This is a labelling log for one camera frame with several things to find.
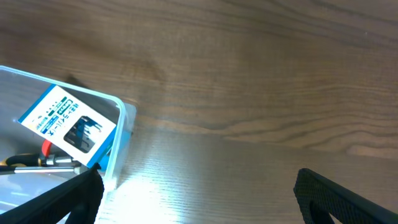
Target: product package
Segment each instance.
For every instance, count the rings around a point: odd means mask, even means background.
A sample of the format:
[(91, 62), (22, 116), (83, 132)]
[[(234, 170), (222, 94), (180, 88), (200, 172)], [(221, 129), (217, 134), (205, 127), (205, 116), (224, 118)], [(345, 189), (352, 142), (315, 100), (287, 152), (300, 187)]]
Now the product package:
[(57, 85), (19, 118), (23, 126), (92, 167), (110, 149), (116, 125)]

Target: plastic container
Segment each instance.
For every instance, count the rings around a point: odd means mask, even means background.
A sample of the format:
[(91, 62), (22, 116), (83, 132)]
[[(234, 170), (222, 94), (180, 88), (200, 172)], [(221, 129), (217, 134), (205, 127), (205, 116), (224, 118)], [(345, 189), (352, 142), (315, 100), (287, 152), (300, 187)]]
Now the plastic container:
[[(116, 188), (129, 149), (136, 108), (97, 91), (0, 66), (0, 161), (22, 153), (38, 153), (44, 139), (18, 123), (21, 115), (56, 84), (117, 124), (113, 146), (102, 172), (105, 194)], [(0, 213), (4, 213), (65, 182), (74, 174), (0, 175)]]

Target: wooden surface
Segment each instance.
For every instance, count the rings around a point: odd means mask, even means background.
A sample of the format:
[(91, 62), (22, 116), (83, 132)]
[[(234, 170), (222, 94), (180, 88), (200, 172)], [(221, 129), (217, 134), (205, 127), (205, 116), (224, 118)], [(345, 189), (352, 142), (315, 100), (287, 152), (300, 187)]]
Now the wooden surface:
[(1, 64), (137, 106), (100, 223), (303, 223), (303, 167), (398, 212), (396, 1), (0, 3)]

